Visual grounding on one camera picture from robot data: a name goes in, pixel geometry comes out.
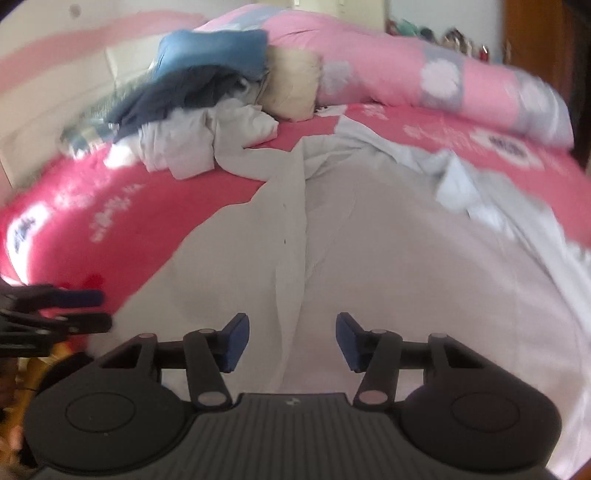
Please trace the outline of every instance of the pink stripe on wall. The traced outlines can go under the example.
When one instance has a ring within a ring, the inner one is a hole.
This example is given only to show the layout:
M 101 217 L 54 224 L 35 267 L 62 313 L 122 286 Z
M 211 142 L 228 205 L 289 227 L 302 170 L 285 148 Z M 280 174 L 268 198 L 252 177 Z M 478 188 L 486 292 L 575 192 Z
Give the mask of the pink stripe on wall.
M 140 12 L 131 17 L 117 19 L 106 27 L 51 35 L 36 40 L 0 59 L 0 93 L 35 78 L 50 68 L 69 63 L 102 48 L 180 28 L 193 29 L 206 21 L 202 14 L 175 11 Z

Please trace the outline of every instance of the blue cloth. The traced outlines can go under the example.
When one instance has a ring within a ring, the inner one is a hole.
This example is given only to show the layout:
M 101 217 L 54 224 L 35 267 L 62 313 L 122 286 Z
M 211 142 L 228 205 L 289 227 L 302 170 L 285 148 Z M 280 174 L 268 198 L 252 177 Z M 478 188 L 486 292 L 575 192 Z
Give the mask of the blue cloth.
M 260 80 L 266 62 L 267 32 L 264 30 L 177 30 L 160 42 L 154 80 L 175 70 L 206 65 L 226 67 L 248 80 Z

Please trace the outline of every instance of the yellow object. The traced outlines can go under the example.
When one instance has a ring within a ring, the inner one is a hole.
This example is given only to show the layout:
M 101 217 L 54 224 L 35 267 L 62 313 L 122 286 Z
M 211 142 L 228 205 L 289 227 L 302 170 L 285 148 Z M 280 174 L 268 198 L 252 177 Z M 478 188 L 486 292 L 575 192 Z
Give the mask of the yellow object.
M 19 441 L 15 437 L 22 431 L 22 421 L 29 403 L 37 393 L 47 371 L 56 363 L 70 357 L 72 353 L 68 344 L 59 343 L 53 348 L 51 356 L 31 358 L 24 362 L 24 370 L 19 373 L 17 379 L 15 402 L 12 407 L 5 409 L 6 419 L 0 424 L 0 464 L 18 463 L 17 453 L 20 448 L 16 447 Z

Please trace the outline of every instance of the crumpled clothes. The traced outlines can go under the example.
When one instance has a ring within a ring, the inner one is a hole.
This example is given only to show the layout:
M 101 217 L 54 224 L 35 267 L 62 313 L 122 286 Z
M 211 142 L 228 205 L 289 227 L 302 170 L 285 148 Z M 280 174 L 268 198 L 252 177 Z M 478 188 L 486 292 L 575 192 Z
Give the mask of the crumpled clothes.
M 278 124 L 260 106 L 235 98 L 212 108 L 179 108 L 167 120 L 143 125 L 113 145 L 105 165 L 121 168 L 141 160 L 150 172 L 170 170 L 184 180 L 213 170 L 218 155 L 235 155 L 275 138 Z

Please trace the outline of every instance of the dark blue cloth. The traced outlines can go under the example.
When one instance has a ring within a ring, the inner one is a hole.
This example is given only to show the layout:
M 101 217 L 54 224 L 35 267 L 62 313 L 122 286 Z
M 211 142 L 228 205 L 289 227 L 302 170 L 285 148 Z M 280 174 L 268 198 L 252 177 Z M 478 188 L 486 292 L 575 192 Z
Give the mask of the dark blue cloth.
M 175 108 L 207 108 L 242 87 L 242 76 L 225 67 L 205 65 L 175 70 L 138 88 L 105 118 L 119 129 L 114 142 L 134 135 L 142 125 L 166 120 Z

